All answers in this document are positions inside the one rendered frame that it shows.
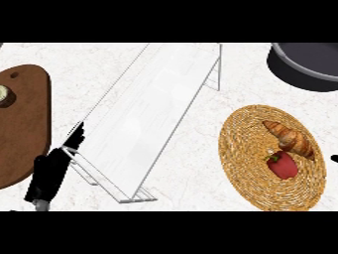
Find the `golden brown croissant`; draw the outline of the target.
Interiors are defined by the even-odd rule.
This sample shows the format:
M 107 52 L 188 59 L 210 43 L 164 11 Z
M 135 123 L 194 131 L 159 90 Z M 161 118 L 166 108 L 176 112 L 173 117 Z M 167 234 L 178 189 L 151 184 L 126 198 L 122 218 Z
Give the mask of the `golden brown croissant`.
M 315 150 L 305 134 L 285 127 L 280 122 L 263 120 L 262 124 L 268 132 L 278 139 L 278 147 L 308 160 L 315 160 Z

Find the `brown wooden cutting board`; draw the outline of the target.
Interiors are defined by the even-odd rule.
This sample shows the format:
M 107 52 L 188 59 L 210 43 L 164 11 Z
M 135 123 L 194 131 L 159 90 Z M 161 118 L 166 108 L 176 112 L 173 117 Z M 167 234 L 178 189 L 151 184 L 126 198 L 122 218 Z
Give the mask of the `brown wooden cutting board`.
M 35 170 L 35 159 L 46 155 L 52 143 L 52 83 L 35 64 L 0 71 L 0 84 L 17 95 L 0 108 L 0 190 L 21 182 Z

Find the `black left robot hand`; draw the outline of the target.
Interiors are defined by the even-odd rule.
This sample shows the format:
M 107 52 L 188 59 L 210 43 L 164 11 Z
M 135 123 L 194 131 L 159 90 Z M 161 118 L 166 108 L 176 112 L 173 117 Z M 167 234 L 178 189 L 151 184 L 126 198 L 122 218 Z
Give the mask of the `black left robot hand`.
M 52 201 L 66 178 L 71 157 L 63 148 L 55 148 L 49 155 L 35 160 L 35 173 L 24 200 Z

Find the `dark grey pot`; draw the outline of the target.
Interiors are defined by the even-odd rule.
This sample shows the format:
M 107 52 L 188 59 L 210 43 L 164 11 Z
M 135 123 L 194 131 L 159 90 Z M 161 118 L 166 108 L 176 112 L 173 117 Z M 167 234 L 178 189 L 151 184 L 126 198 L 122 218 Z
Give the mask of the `dark grey pot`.
M 266 65 L 291 86 L 316 92 L 338 90 L 338 43 L 272 43 Z

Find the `white tiered shelf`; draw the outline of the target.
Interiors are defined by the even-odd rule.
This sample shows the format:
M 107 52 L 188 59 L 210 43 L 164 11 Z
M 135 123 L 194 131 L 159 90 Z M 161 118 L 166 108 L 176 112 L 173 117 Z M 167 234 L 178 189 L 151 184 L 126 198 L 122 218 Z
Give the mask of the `white tiered shelf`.
M 219 43 L 150 44 L 80 122 L 64 147 L 86 182 L 120 203 L 153 201 L 142 187 L 201 88 L 221 88 Z

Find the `round woven wicker placemat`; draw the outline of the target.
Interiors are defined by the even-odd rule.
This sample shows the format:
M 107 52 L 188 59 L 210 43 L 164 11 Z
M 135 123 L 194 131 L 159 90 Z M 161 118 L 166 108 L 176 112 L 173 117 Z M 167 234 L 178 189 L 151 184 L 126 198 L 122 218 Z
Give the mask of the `round woven wicker placemat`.
M 268 163 L 281 159 L 278 138 L 263 121 L 278 122 L 303 134 L 314 151 L 308 159 L 287 152 L 297 166 L 297 175 L 285 180 Z M 324 156 L 315 138 L 299 120 L 268 105 L 240 108 L 225 121 L 219 136 L 219 156 L 228 179 L 247 201 L 262 210 L 309 210 L 321 199 L 327 183 Z

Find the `red bell pepper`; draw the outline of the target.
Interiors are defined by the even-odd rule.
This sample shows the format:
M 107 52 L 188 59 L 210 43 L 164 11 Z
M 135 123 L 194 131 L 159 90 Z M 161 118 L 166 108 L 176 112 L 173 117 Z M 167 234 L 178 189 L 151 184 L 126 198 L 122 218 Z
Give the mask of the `red bell pepper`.
M 283 180 L 296 177 L 299 169 L 293 158 L 284 151 L 278 151 L 266 157 L 266 165 Z

